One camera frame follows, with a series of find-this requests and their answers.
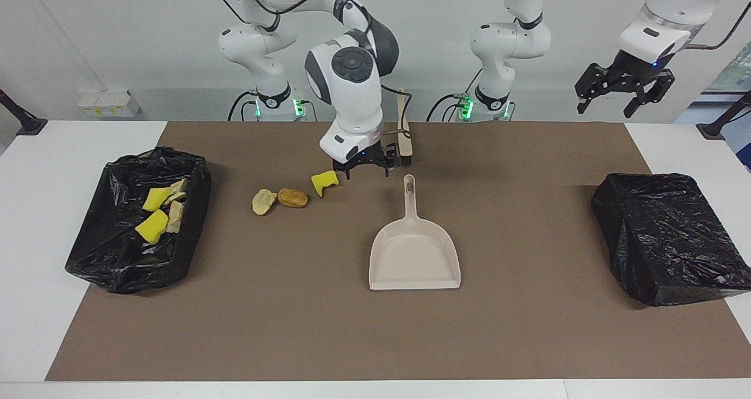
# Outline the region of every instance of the trash bag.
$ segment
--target trash bag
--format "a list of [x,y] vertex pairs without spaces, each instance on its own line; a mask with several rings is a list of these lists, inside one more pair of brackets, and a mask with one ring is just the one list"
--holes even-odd
[[[135,227],[150,188],[188,178],[180,233],[148,244]],[[185,278],[204,228],[211,193],[206,159],[172,148],[127,155],[104,167],[65,270],[109,292],[130,294]]]
[[684,305],[751,291],[751,268],[691,177],[611,174],[592,210],[631,297]]

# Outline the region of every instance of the bin lined with black bag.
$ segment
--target bin lined with black bag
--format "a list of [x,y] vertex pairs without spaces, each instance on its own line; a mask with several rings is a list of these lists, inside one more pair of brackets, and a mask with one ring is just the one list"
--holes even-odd
[[684,305],[751,291],[751,268],[691,177],[611,174],[592,210],[631,297]]
[[[142,209],[151,188],[187,178],[180,233],[155,245],[135,227],[150,215]],[[169,286],[190,268],[211,194],[211,172],[198,155],[156,148],[107,164],[70,252],[65,270],[109,292],[127,294]]]

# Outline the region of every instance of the yellow sponge piece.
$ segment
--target yellow sponge piece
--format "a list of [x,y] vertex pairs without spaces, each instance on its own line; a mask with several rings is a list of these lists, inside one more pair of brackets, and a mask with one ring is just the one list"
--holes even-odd
[[143,223],[137,225],[136,231],[149,244],[155,245],[159,242],[161,234],[166,232],[167,222],[169,222],[169,220],[170,218],[167,217],[167,214],[164,214],[164,211],[158,209],[150,215],[148,219],[144,220]]
[[310,178],[313,182],[313,187],[316,188],[316,192],[321,198],[324,198],[324,188],[328,188],[331,185],[338,185],[339,178],[336,177],[335,171],[323,172],[322,174],[316,174]]
[[170,195],[172,195],[171,188],[151,188],[148,191],[146,203],[143,204],[143,209],[147,211],[156,211],[161,207]]

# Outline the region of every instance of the brown mat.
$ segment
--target brown mat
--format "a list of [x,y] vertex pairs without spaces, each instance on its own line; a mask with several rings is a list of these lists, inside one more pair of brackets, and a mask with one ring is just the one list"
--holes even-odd
[[252,214],[260,188],[314,191],[327,124],[170,123],[214,194],[185,281],[86,293],[48,380],[751,377],[725,301],[646,308],[608,270],[590,198],[648,173],[622,124],[415,124],[419,212],[453,236],[462,287],[368,291],[370,246],[403,216],[404,169]]

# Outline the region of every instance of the dustpan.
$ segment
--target dustpan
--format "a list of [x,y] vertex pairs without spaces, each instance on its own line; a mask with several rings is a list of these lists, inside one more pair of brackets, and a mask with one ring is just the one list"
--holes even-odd
[[458,288],[461,271],[454,242],[441,226],[418,217],[411,174],[404,177],[404,209],[404,219],[389,223],[373,241],[370,289]]

